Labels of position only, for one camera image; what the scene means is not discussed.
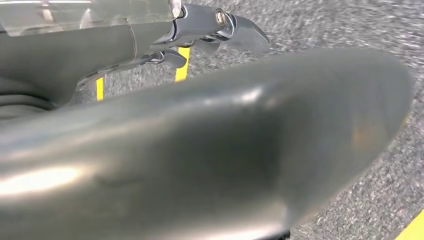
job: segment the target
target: asphalt road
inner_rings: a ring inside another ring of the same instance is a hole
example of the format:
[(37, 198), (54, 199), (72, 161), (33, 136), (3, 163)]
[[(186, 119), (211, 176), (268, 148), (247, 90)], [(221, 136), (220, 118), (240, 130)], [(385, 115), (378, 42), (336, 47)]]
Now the asphalt road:
[[(190, 0), (254, 20), (271, 50), (253, 55), (222, 48), (214, 56), (194, 49), (189, 76), (312, 48), (367, 47), (392, 52), (416, 76), (413, 113), (394, 147), (356, 183), (308, 222), (293, 240), (393, 240), (424, 208), (424, 2), (420, 0)], [(169, 66), (144, 66), (105, 78), (112, 97), (174, 81)], [(77, 102), (94, 100), (93, 88)]]

